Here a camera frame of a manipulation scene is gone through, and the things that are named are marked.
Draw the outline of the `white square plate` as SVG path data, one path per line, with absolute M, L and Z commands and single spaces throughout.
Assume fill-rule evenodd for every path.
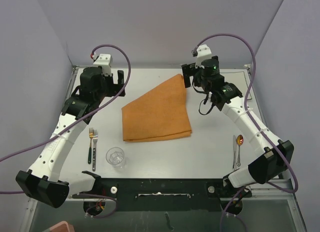
M 225 81 L 234 84 L 242 93 L 246 95 L 248 83 L 246 80 L 246 72 L 244 70 L 226 70 L 223 69 L 220 74 L 224 76 Z

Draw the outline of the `orange cloth napkin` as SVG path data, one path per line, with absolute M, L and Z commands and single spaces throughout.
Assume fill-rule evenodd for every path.
M 187 90 L 181 74 L 122 107 L 125 142 L 154 142 L 190 137 Z

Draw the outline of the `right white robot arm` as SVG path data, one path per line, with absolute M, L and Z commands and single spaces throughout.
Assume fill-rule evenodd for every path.
M 286 170 L 293 171 L 293 144 L 282 141 L 259 120 L 237 86 L 220 74 L 216 56 L 199 66 L 192 63 L 181 68 L 185 87 L 201 88 L 199 93 L 206 95 L 204 102 L 211 102 L 212 108 L 217 107 L 238 127 L 256 156 L 249 165 L 224 177 L 222 190 L 226 195 L 234 196 L 243 186 L 265 184 Z

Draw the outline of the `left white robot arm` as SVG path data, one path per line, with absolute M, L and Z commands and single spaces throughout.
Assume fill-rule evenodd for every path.
M 19 171 L 16 182 L 25 195 L 51 207 L 60 207 L 70 195 L 68 182 L 60 180 L 63 164 L 78 136 L 89 125 L 92 111 L 105 97 L 125 96 L 124 72 L 105 75 L 101 67 L 86 67 L 80 74 L 80 84 L 65 101 L 57 126 L 41 154 L 27 171 Z

